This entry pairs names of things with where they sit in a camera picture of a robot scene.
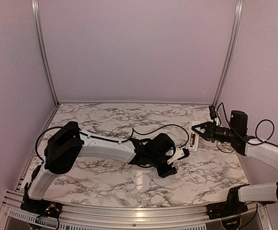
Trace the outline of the white remote control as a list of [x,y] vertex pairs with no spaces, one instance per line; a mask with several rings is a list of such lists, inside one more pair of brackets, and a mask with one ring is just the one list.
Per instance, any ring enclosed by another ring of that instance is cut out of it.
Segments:
[[198,124],[200,124],[199,121],[191,121],[189,124],[189,141],[187,145],[189,152],[197,152],[198,150],[199,135],[192,130],[192,127]]

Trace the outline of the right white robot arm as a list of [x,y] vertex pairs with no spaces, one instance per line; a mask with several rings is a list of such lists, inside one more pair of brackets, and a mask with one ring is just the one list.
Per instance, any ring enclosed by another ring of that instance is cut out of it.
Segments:
[[[247,120],[246,113],[233,110],[229,127],[218,126],[212,121],[193,125],[191,130],[206,141],[228,142],[238,154],[259,160],[278,171],[278,146],[248,136]],[[246,202],[278,203],[278,182],[231,188],[222,209],[232,215]]]

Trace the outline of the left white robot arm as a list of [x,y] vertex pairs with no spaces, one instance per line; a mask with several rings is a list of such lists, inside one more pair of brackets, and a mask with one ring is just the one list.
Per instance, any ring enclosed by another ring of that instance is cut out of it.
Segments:
[[165,178],[177,173],[176,167],[169,162],[175,157],[177,148],[165,133],[155,138],[117,140],[81,130],[77,122],[68,122],[47,141],[45,159],[37,167],[28,185],[27,205],[35,213],[46,209],[43,197],[61,174],[69,172],[76,159],[94,157],[121,161],[141,168],[156,168],[158,176]]

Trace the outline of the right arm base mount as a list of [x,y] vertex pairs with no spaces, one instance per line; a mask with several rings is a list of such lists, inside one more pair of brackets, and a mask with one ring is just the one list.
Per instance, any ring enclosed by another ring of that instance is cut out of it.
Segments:
[[242,185],[230,188],[225,201],[208,204],[207,214],[209,219],[225,218],[248,211],[247,204],[239,200],[238,190]]

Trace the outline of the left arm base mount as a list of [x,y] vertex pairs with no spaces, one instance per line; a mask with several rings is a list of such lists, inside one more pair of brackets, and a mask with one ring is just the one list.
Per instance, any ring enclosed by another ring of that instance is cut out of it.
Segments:
[[24,195],[21,203],[21,209],[37,214],[41,217],[52,217],[52,218],[59,218],[62,204],[55,201],[49,200],[35,200],[29,197],[28,191],[31,186],[31,183],[26,183],[24,187]]

